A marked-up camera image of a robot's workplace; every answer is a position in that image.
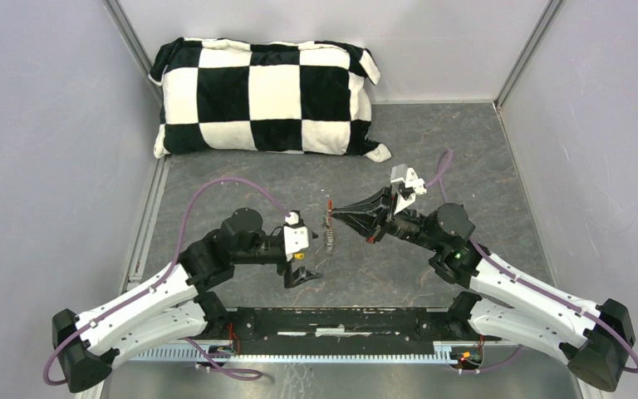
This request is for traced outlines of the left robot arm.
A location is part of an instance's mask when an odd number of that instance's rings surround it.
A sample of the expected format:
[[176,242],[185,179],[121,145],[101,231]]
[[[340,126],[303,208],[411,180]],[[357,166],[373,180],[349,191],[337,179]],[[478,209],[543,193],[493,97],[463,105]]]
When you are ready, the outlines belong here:
[[274,265],[285,288],[318,279],[319,273],[292,266],[317,237],[297,211],[266,233],[256,210],[237,209],[137,287],[89,311],[60,311],[52,319],[53,360],[64,385],[83,392],[151,348],[221,337],[232,324],[212,289],[231,279],[238,265]]

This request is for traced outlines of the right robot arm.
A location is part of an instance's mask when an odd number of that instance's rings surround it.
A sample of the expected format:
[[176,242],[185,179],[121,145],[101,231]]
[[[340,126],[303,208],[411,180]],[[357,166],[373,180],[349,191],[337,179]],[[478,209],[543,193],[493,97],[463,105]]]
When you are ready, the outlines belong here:
[[605,392],[618,388],[623,373],[638,373],[627,306],[579,298],[512,266],[473,240],[475,225],[461,204],[447,202],[424,215],[384,187],[331,214],[369,244],[390,235],[432,252],[434,272],[465,289],[446,318],[453,337],[477,333],[530,347]]

